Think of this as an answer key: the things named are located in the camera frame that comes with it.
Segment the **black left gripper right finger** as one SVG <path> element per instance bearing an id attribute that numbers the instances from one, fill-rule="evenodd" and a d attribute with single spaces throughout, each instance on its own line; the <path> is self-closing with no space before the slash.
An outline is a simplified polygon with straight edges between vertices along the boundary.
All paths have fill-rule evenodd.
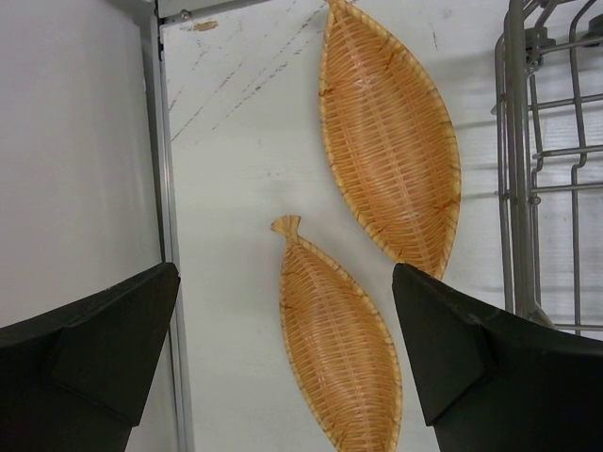
<path id="1" fill-rule="evenodd" d="M 408 264 L 392 290 L 427 426 L 443 451 L 598 451 L 602 344 L 459 292 Z"/>

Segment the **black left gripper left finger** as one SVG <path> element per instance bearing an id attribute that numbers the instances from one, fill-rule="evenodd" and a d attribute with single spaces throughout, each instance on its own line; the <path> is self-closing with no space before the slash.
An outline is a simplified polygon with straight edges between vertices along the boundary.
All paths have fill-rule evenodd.
<path id="1" fill-rule="evenodd" d="M 1 330 L 4 451 L 123 451 L 171 324 L 173 263 Z"/>

